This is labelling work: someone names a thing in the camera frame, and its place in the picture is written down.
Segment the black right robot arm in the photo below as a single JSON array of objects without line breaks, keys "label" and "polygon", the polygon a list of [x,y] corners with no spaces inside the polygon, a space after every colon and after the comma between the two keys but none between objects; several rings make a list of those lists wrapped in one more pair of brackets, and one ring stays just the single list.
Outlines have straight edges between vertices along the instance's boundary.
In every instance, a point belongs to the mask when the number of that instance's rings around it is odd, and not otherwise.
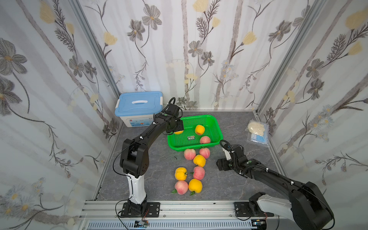
[{"label": "black right robot arm", "polygon": [[247,202],[234,204],[236,216],[276,215],[294,221],[302,230],[326,230],[329,222],[335,223],[333,211],[316,184],[292,180],[256,159],[248,159],[241,145],[231,145],[226,140],[221,140],[220,145],[226,158],[217,161],[219,170],[233,170],[241,177],[259,181],[283,196],[277,198],[258,192]]}]

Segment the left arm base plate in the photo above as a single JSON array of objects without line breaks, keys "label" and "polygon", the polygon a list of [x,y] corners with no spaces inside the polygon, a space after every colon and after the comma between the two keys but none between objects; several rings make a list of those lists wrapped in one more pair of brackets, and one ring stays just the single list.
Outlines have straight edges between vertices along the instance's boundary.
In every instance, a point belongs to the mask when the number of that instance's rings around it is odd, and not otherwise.
[{"label": "left arm base plate", "polygon": [[121,211],[117,213],[120,218],[158,218],[160,214],[160,202],[146,202],[134,204],[132,202],[124,203]]}]

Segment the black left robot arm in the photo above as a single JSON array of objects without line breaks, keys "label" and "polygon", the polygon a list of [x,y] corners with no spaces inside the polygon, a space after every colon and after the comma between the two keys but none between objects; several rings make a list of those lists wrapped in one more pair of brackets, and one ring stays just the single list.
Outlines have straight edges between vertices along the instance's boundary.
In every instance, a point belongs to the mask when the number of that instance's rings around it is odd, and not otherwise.
[{"label": "black left robot arm", "polygon": [[140,206],[147,200],[144,189],[144,174],[149,167],[149,148],[161,135],[172,135],[183,131],[182,109],[169,102],[159,113],[153,116],[153,122],[138,136],[126,139],[120,153],[120,167],[130,180],[130,204]]}]

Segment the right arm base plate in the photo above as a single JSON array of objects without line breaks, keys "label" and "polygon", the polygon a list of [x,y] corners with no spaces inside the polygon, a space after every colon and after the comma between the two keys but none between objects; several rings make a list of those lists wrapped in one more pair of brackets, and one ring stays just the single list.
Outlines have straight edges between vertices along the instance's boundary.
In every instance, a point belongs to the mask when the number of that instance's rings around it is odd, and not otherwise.
[{"label": "right arm base plate", "polygon": [[273,213],[263,212],[254,202],[234,202],[235,215],[239,218],[257,217],[266,218],[274,217]]}]

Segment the yellow peach with red blush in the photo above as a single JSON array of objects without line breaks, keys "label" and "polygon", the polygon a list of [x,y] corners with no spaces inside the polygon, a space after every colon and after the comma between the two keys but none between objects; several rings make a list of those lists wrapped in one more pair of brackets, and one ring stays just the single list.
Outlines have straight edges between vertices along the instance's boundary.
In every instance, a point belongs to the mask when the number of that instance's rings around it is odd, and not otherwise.
[{"label": "yellow peach with red blush", "polygon": [[182,130],[182,131],[177,131],[177,132],[174,132],[174,134],[175,135],[180,135],[180,134],[182,134],[184,131]]}]

